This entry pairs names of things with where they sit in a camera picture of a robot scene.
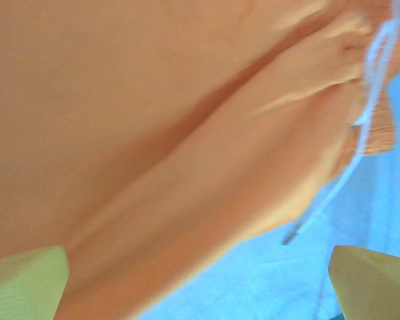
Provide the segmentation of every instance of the orange fabric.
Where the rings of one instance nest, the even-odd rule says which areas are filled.
[[[130,319],[295,219],[389,2],[1,0],[0,257],[64,245],[56,319]]]

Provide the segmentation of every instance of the blue floor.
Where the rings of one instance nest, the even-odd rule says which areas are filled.
[[[291,225],[240,244],[142,320],[329,320],[341,313],[327,274],[336,245],[400,256],[400,74],[388,87],[393,152],[366,157],[322,218],[288,247]]]

